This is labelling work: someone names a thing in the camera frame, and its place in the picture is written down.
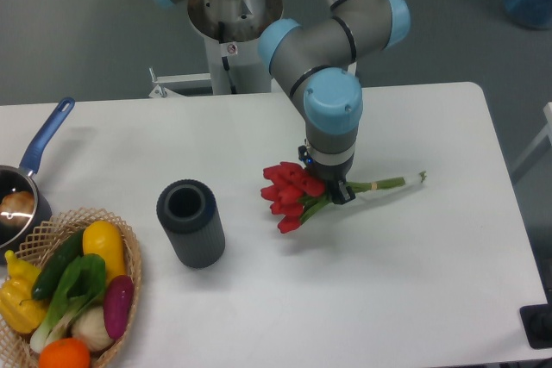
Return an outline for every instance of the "flower bouquet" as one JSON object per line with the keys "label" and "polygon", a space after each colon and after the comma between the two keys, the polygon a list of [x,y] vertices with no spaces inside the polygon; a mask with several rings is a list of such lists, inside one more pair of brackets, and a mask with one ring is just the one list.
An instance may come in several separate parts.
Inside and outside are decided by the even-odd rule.
{"label": "flower bouquet", "polygon": [[[265,200],[273,202],[270,210],[273,215],[283,215],[278,223],[281,233],[297,230],[315,213],[333,203],[326,183],[314,176],[297,163],[282,161],[278,165],[263,170],[263,177],[272,185],[260,190]],[[406,185],[422,183],[425,172],[413,176],[388,178],[371,183],[347,182],[347,186],[356,194],[373,190],[390,190]]]}

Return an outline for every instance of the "green stem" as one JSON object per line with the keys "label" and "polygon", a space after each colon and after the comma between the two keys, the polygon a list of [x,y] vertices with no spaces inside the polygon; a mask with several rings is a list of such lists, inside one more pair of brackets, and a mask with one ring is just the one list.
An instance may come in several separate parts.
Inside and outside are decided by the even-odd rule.
{"label": "green stem", "polygon": [[317,200],[317,203],[314,204],[312,207],[309,207],[304,211],[304,213],[300,217],[301,224],[305,223],[307,220],[309,220],[315,213],[326,207],[330,200],[327,196],[320,196],[319,198],[315,198]]}
{"label": "green stem", "polygon": [[297,202],[304,205],[304,209],[307,210],[314,206],[316,203],[318,203],[318,199],[320,197],[313,197],[313,196],[302,196],[300,197]]}
{"label": "green stem", "polygon": [[[418,173],[420,183],[426,178],[425,172]],[[406,184],[404,177],[395,177],[388,178],[386,180],[373,181],[372,183],[356,183],[356,182],[347,182],[347,185],[351,188],[354,193],[364,193],[371,190],[390,190],[397,187],[402,187]]]}

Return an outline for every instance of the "toy vegetable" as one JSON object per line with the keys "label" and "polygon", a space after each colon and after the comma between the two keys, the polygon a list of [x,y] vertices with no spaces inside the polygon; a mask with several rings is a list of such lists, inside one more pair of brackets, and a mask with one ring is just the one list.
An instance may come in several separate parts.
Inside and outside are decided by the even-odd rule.
{"label": "toy vegetable", "polygon": [[113,343],[105,329],[104,308],[101,306],[83,312],[72,324],[71,335],[82,340],[90,352],[102,351]]}
{"label": "toy vegetable", "polygon": [[103,299],[103,320],[110,338],[118,340],[124,335],[129,323],[129,311],[135,286],[129,276],[114,278]]}
{"label": "toy vegetable", "polygon": [[105,260],[106,284],[127,274],[124,264],[124,246],[119,229],[108,221],[94,221],[83,235],[83,253],[94,253]]}
{"label": "toy vegetable", "polygon": [[30,334],[41,324],[47,312],[45,303],[31,299],[31,288],[40,270],[18,259],[11,250],[4,257],[9,280],[0,288],[0,315],[12,329],[20,334]]}
{"label": "toy vegetable", "polygon": [[79,230],[56,249],[34,282],[33,299],[40,301],[52,297],[67,266],[82,254],[82,240],[83,230]]}
{"label": "toy vegetable", "polygon": [[32,284],[23,278],[11,278],[0,289],[0,315],[20,334],[30,334],[44,320],[47,305],[31,299]]}
{"label": "toy vegetable", "polygon": [[89,368],[90,352],[82,340],[64,338],[44,348],[38,359],[39,368]]}
{"label": "toy vegetable", "polygon": [[61,276],[44,321],[31,337],[31,349],[41,353],[44,346],[63,338],[71,322],[104,292],[104,260],[96,254],[73,260]]}

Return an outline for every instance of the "yellow squash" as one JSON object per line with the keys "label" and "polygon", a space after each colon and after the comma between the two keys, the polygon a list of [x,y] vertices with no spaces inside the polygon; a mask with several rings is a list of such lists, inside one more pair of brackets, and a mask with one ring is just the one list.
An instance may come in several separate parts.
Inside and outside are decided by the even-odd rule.
{"label": "yellow squash", "polygon": [[119,229],[108,221],[94,221],[83,234],[83,253],[94,253],[105,260],[106,283],[127,274],[124,245]]}
{"label": "yellow squash", "polygon": [[0,315],[20,334],[30,334],[41,324],[47,303],[31,299],[31,284],[24,278],[11,278],[0,288]]}
{"label": "yellow squash", "polygon": [[4,257],[8,264],[8,274],[10,278],[23,278],[33,284],[41,273],[41,270],[35,265],[17,258],[12,250],[8,250],[4,254]]}

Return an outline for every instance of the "orange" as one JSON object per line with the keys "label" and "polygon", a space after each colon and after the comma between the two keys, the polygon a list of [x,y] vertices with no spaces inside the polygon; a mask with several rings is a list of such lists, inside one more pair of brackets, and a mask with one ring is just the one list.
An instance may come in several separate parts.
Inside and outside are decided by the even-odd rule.
{"label": "orange", "polygon": [[89,368],[90,351],[82,340],[65,338],[46,346],[38,359],[39,368]]}

